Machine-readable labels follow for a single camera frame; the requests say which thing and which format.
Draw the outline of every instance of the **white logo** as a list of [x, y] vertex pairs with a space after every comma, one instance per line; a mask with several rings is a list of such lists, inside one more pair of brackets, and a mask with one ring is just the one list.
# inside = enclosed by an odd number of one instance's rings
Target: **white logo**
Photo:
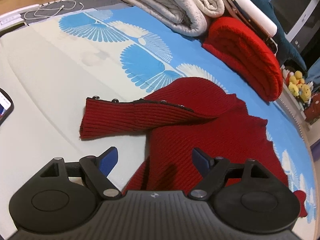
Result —
[[160, 195], [155, 192], [155, 193], [152, 193], [150, 196], [153, 197], [153, 198], [156, 198], [156, 197], [159, 197]]

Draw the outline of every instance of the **ribbed gray panel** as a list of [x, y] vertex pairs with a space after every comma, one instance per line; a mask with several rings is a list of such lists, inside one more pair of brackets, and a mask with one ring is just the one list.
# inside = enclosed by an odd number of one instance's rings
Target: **ribbed gray panel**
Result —
[[181, 191], [129, 191], [105, 201], [86, 224], [57, 235], [18, 231], [10, 240], [298, 240], [290, 231], [257, 236], [223, 224], [203, 201]]

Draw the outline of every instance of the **phone screen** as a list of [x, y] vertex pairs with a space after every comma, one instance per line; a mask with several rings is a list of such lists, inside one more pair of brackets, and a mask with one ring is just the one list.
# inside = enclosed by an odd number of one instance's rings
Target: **phone screen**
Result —
[[0, 119], [10, 106], [10, 101], [0, 92]]

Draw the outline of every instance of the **red folded blanket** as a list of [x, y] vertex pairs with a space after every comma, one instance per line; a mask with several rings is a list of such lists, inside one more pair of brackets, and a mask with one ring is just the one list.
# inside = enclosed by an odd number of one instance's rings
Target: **red folded blanket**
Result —
[[267, 45], [244, 23], [221, 17], [211, 24], [202, 47], [242, 76], [265, 101], [282, 92], [279, 63]]
[[129, 103], [88, 98], [80, 137], [150, 131], [149, 157], [125, 190], [188, 193], [202, 179], [192, 163], [194, 147], [233, 163], [256, 159], [288, 186], [273, 144], [266, 138], [266, 124], [267, 120], [250, 116], [235, 94], [226, 94], [207, 79], [190, 77]]

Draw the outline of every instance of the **sweater sleeve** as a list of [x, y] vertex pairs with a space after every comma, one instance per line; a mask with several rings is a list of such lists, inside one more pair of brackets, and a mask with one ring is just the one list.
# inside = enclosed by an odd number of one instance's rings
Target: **sweater sleeve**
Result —
[[140, 99], [122, 103], [87, 98], [80, 138], [91, 139], [165, 125], [212, 119], [180, 105]]

